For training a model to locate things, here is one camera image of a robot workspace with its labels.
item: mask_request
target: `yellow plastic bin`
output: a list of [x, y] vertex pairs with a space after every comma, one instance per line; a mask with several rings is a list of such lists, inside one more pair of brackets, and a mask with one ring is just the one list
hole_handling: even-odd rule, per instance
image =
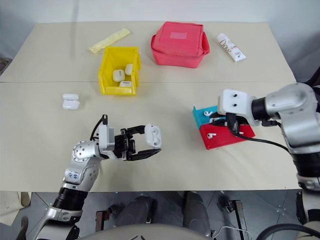
[[[120, 87], [119, 82], [113, 80], [113, 71], [126, 69], [127, 64], [133, 64], [131, 76], [126, 75], [125, 81], [131, 81], [132, 87]], [[137, 46], [108, 46], [104, 50], [99, 69], [99, 83], [102, 94], [136, 95], [139, 86], [139, 70], [141, 60]]]

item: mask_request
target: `white wall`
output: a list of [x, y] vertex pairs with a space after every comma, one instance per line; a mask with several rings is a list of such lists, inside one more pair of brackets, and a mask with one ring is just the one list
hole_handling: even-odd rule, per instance
[[35, 23], [167, 20], [269, 22], [297, 78], [320, 66], [320, 0], [0, 0], [0, 53], [14, 57]]

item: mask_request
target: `white tube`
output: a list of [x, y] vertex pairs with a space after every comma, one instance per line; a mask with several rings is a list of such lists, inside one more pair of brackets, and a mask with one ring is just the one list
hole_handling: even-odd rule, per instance
[[244, 53], [224, 33], [220, 33], [216, 39], [224, 51], [226, 51], [235, 62], [246, 58], [246, 55], [244, 55]]

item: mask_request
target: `red tray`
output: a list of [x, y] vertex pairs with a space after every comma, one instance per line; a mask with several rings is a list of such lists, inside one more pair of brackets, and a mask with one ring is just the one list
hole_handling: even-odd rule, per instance
[[[255, 136], [255, 133], [250, 125], [240, 125], [239, 132], [243, 132], [242, 135], [248, 138], [253, 138]], [[204, 124], [200, 127], [200, 133], [205, 148], [208, 150], [245, 141], [242, 138], [234, 136], [226, 126]], [[213, 136], [211, 139], [209, 139], [209, 133], [215, 133], [216, 136]]]

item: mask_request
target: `gray floor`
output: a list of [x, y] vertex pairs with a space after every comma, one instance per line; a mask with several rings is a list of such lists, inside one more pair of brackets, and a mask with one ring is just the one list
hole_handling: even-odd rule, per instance
[[[223, 194], [231, 200], [242, 200], [247, 229], [253, 239], [265, 228], [279, 223], [299, 224], [296, 218], [297, 190], [261, 190], [261, 191], [199, 191], [210, 219], [210, 226], [218, 230], [222, 226], [237, 227], [234, 213], [224, 213], [218, 207], [219, 197]], [[113, 204], [126, 205], [138, 196], [150, 196], [157, 201], [155, 223], [181, 226], [183, 221], [183, 191], [151, 191], [151, 192], [107, 192], [89, 193], [83, 207], [83, 214], [77, 226], [80, 236], [84, 237], [95, 232], [96, 211], [107, 209]], [[0, 240], [14, 240], [20, 229], [22, 216], [28, 216], [29, 228], [27, 240], [35, 235], [35, 226], [44, 215], [46, 208], [53, 203], [57, 193], [35, 192], [32, 194], [29, 207], [20, 210], [12, 226], [0, 224]], [[104, 229], [111, 228], [114, 219], [111, 217], [104, 224]], [[284, 231], [270, 237], [272, 240], [294, 240], [296, 232]], [[218, 240], [239, 240], [237, 231], [222, 230]]]

